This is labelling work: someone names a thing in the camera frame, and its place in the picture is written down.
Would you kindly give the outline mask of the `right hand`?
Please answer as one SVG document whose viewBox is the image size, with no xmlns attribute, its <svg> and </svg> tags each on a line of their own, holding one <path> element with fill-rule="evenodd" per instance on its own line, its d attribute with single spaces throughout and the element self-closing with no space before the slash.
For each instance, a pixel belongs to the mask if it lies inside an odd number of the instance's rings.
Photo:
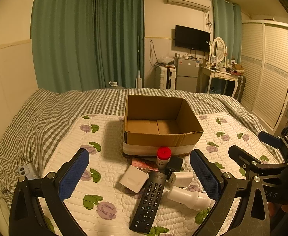
<svg viewBox="0 0 288 236">
<path fill-rule="evenodd" d="M 288 213 L 288 204 L 282 205 L 282 204 L 275 204 L 273 202 L 268 202 L 268 208 L 270 217 L 274 217 L 274 215 L 276 215 L 279 210 Z"/>
</svg>

